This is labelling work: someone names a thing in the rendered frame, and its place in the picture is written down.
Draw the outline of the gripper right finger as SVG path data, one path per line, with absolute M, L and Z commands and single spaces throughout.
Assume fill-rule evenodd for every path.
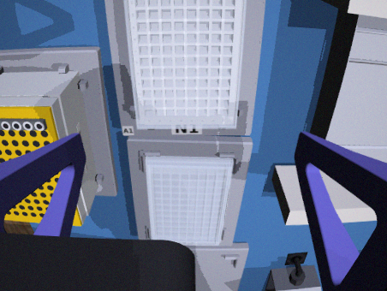
M 295 167 L 323 291 L 384 291 L 387 163 L 300 132 Z M 377 226 L 360 253 L 331 203 L 319 170 L 376 213 Z

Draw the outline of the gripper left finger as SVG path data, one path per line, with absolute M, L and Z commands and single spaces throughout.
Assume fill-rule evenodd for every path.
M 70 237 L 86 164 L 80 134 L 71 134 L 0 163 L 0 232 L 5 215 L 61 171 L 34 235 Z

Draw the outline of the grey button box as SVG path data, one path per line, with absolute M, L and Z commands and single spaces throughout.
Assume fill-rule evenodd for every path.
M 271 269 L 265 291 L 321 291 L 315 266 L 301 266 L 306 256 L 307 252 L 288 253 L 285 265 L 295 267 Z

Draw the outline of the blue bench mat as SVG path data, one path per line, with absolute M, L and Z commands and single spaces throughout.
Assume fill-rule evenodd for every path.
M 271 269 L 295 267 L 285 262 L 298 252 L 323 291 L 309 225 L 285 225 L 271 179 L 275 165 L 295 165 L 299 133 L 310 133 L 337 12 L 321 0 L 265 0 L 252 133 L 203 135 L 253 141 L 233 240 L 249 246 L 238 291 L 265 291 Z M 70 237 L 139 239 L 106 19 L 104 0 L 0 0 L 0 50 L 100 47 L 118 193 L 95 195 Z

